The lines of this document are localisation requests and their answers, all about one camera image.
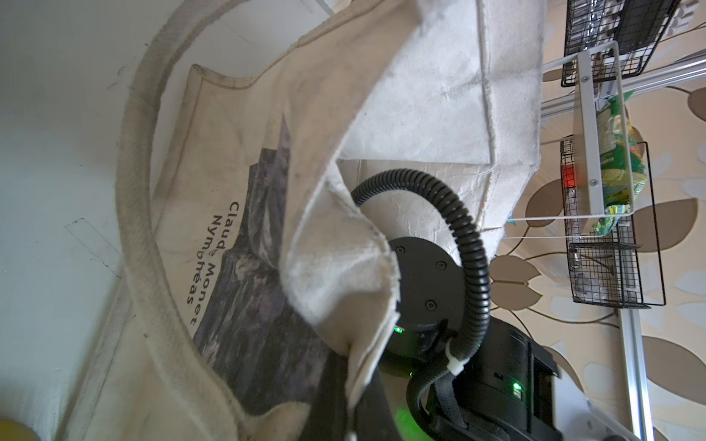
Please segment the green snack bag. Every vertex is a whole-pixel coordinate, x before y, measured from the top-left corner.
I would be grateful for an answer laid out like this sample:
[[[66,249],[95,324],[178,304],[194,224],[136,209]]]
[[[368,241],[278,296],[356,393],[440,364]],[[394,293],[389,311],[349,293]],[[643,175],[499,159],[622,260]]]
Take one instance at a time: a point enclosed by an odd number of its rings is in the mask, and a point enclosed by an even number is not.
[[[597,117],[602,195],[608,214],[593,226],[599,236],[609,234],[623,215],[634,211],[634,200],[647,180],[645,152],[624,106],[631,96],[627,92],[623,99],[611,97]]]

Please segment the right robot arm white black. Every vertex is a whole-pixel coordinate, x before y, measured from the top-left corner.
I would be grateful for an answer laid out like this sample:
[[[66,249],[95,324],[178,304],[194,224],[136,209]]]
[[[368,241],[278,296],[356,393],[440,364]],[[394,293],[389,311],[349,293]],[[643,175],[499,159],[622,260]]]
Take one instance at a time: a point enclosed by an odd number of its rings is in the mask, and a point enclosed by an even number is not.
[[[547,350],[491,314],[485,247],[461,198],[431,174],[400,168],[363,181],[356,205],[387,191],[428,201],[459,252],[407,237],[392,242],[402,271],[401,318],[387,356],[411,379],[408,411],[435,440],[629,440],[594,407]]]

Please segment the white canvas tote bag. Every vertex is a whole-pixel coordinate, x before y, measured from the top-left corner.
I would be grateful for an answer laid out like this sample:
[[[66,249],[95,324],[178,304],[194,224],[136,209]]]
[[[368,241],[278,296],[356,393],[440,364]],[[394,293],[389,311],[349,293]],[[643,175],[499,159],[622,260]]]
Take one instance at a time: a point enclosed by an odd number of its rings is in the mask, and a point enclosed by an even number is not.
[[[494,255],[540,162],[542,1],[355,1],[259,75],[189,73],[159,178],[176,62],[239,1],[186,1],[125,106],[124,276],[67,440],[375,440],[373,371],[401,296],[395,235],[438,239],[411,194],[357,207],[386,168],[453,187]]]

